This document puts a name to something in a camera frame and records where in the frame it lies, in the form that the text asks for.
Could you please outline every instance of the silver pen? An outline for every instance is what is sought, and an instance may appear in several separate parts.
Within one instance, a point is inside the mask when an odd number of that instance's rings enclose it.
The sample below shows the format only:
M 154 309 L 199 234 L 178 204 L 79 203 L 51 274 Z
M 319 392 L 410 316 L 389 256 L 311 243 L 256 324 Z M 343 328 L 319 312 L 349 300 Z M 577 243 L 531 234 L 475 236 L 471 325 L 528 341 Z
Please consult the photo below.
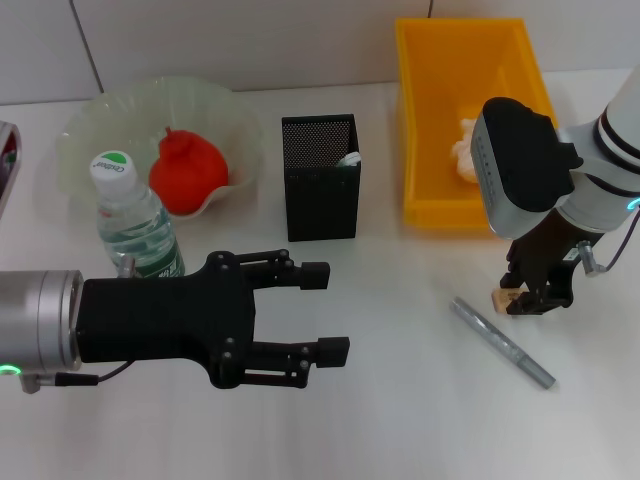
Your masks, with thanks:
M 517 367 L 538 382 L 542 387 L 549 389 L 556 383 L 549 372 L 538 365 L 527 353 L 500 330 L 480 315 L 467 302 L 456 297 L 451 302 L 451 310 L 458 314 L 471 328 L 478 332 L 482 338 L 489 342 L 502 355 L 507 357 Z

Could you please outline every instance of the white tissue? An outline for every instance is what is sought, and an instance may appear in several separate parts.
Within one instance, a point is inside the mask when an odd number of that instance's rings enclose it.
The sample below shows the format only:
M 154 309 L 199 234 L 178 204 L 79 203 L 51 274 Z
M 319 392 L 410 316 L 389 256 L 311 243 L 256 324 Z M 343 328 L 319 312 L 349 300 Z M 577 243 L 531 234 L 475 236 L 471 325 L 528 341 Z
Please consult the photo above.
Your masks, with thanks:
M 451 156 L 458 156 L 458 175 L 471 183 L 478 183 L 471 159 L 471 136 L 475 124 L 475 120 L 463 119 L 460 122 L 460 127 L 464 131 L 462 140 L 457 141 L 451 148 Z

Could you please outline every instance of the red fruit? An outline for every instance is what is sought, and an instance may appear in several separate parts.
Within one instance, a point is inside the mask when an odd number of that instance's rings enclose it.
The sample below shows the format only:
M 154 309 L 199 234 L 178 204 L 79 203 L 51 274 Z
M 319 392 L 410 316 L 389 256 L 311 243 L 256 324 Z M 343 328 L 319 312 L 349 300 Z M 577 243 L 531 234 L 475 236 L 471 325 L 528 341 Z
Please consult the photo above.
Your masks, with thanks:
M 167 127 L 149 186 L 170 213 L 193 213 L 211 192 L 228 184 L 227 163 L 215 146 L 193 132 Z

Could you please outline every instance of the cable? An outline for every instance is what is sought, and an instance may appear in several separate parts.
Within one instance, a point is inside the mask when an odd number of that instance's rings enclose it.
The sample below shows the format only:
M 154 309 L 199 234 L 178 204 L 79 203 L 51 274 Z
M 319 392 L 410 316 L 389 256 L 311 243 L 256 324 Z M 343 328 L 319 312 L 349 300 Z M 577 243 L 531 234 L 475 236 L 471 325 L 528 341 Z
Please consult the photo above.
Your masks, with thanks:
M 126 370 L 127 368 L 129 368 L 133 364 L 133 362 L 134 362 L 134 360 L 130 360 L 127 363 L 123 363 L 118 368 L 116 368 L 113 372 L 109 372 L 106 375 L 98 377 L 98 383 L 102 383 L 104 381 L 109 380 L 110 378 L 115 377 L 120 372 L 122 372 L 122 371 Z
M 106 375 L 85 375 L 83 373 L 56 373 L 54 385 L 56 387 L 87 387 L 95 386 L 115 377 L 120 372 L 126 370 L 133 364 L 134 360 L 130 360 L 120 365 L 115 370 Z
M 616 264 L 616 262 L 618 261 L 618 259 L 620 258 L 622 251 L 627 246 L 627 243 L 629 243 L 629 239 L 631 238 L 631 234 L 633 233 L 633 230 L 636 228 L 636 224 L 638 223 L 638 220 L 640 220 L 640 209 L 638 209 L 638 213 L 636 213 L 636 216 L 633 218 L 633 222 L 631 222 L 631 226 L 629 227 L 629 230 L 627 231 L 627 234 L 625 235 L 624 240 L 620 244 L 618 251 L 613 256 L 613 260 L 611 260 L 611 263 L 609 263 L 609 265 L 605 267 L 605 271 L 608 272 L 609 270 L 611 270 L 613 266 Z

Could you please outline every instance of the bottle label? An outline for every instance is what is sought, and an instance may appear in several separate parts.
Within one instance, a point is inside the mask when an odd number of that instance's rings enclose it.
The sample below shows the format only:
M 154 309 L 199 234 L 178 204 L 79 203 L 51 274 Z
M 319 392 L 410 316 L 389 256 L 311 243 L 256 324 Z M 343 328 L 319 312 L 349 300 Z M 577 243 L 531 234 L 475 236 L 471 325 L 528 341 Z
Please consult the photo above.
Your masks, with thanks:
M 171 250 L 157 262 L 149 265 L 136 265 L 136 272 L 143 278 L 181 277 L 184 275 L 184 262 L 178 248 L 178 242 L 173 242 Z

